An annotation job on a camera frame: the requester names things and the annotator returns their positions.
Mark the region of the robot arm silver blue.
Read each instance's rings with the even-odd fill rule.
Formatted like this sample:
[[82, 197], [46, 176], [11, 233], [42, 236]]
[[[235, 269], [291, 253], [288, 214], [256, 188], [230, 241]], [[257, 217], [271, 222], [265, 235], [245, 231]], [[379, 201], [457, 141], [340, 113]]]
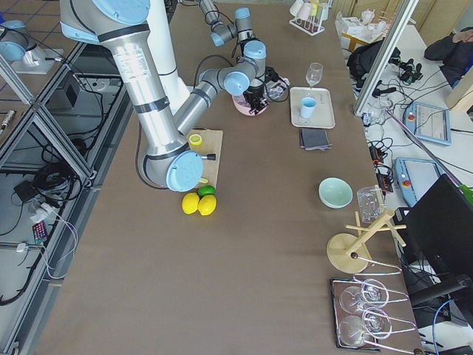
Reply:
[[237, 39], [241, 50], [247, 42], [256, 40], [253, 31], [251, 12], [248, 7], [239, 7], [235, 10], [235, 19], [225, 24], [217, 6], [210, 0], [197, 1], [204, 15], [205, 23], [210, 26], [211, 40], [216, 47], [221, 47], [232, 39]]
[[187, 135], [221, 91], [241, 96], [251, 114], [267, 106], [266, 47], [253, 33], [251, 13], [238, 8], [223, 24], [212, 1], [200, 1], [215, 45], [236, 39], [235, 65], [206, 70], [187, 90], [176, 72], [166, 9], [155, 1], [62, 1], [61, 29], [72, 40], [107, 48], [149, 142], [140, 156], [146, 179], [176, 192], [193, 189], [203, 176], [203, 160]]

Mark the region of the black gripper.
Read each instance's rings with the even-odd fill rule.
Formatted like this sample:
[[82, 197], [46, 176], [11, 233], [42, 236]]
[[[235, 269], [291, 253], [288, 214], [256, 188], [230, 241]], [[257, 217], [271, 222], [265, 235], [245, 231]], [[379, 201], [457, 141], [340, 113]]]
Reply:
[[258, 41], [254, 33], [238, 33], [238, 45], [241, 55], [244, 55], [245, 45], [250, 41]]
[[279, 78], [280, 76], [274, 68], [266, 67], [264, 76], [256, 78], [256, 83], [250, 85], [243, 93], [246, 101], [250, 104], [250, 115], [259, 115], [267, 109], [269, 100], [266, 96], [265, 85], [269, 81], [278, 81]]

